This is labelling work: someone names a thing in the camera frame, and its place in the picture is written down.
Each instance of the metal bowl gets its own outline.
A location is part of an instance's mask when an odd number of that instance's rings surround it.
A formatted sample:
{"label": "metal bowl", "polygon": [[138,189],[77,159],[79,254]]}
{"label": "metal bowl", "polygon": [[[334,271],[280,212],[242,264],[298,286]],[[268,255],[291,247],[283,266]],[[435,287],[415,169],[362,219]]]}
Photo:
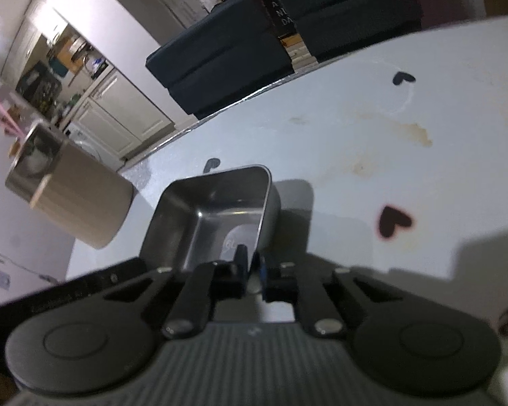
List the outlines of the metal bowl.
{"label": "metal bowl", "polygon": [[28,132],[9,168],[6,187],[30,202],[41,180],[51,170],[66,136],[43,121]]}
{"label": "metal bowl", "polygon": [[279,211],[271,172],[262,165],[177,180],[156,206],[140,257],[153,267],[192,271],[201,263],[231,261],[244,244],[250,264],[271,241]]}

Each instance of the table surface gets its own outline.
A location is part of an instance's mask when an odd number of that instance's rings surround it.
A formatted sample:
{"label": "table surface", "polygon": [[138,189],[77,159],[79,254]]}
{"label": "table surface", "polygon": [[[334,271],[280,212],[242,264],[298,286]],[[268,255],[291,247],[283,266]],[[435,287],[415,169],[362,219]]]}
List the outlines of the table surface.
{"label": "table surface", "polygon": [[[369,47],[215,116],[125,172],[123,227],[99,251],[77,241],[68,277],[136,256],[163,190],[209,158],[271,170],[283,259],[363,267],[487,320],[508,404],[508,17]],[[386,206],[412,227],[380,236]]]}

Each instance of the metal pin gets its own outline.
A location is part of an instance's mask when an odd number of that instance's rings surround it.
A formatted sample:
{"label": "metal pin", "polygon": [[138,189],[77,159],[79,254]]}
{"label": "metal pin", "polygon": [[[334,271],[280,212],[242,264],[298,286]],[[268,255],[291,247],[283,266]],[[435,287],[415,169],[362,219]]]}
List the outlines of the metal pin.
{"label": "metal pin", "polygon": [[166,331],[171,336],[186,334],[193,329],[194,325],[188,319],[173,319],[166,324]]}
{"label": "metal pin", "polygon": [[342,327],[342,322],[337,319],[321,319],[314,324],[315,330],[323,336],[338,333]]}
{"label": "metal pin", "polygon": [[338,274],[348,273],[350,271],[349,267],[337,267],[334,272]]}

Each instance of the pink object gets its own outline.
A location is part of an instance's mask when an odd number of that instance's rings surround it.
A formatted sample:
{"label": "pink object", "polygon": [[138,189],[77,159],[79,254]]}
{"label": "pink object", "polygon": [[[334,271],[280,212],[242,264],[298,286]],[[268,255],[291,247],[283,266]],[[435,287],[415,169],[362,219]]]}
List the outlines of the pink object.
{"label": "pink object", "polygon": [[17,125],[17,122],[9,115],[7,110],[3,107],[0,102],[0,126],[3,127],[6,131],[9,131],[11,134],[15,135],[20,139],[25,138],[25,133],[23,130]]}

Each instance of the white cabinet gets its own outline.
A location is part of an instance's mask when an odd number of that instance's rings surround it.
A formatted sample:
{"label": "white cabinet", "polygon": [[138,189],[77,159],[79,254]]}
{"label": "white cabinet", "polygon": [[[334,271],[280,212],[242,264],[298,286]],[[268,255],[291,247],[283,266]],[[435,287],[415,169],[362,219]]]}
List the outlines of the white cabinet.
{"label": "white cabinet", "polygon": [[17,86],[23,75],[24,67],[40,36],[41,34],[35,26],[28,20],[23,21],[9,50],[1,75],[1,78],[12,88]]}
{"label": "white cabinet", "polygon": [[138,147],[141,142],[91,99],[85,99],[76,115],[76,122],[117,157]]}
{"label": "white cabinet", "polygon": [[68,26],[68,22],[45,0],[32,0],[25,16],[53,44]]}
{"label": "white cabinet", "polygon": [[101,82],[91,97],[140,141],[171,124],[171,120],[117,70]]}

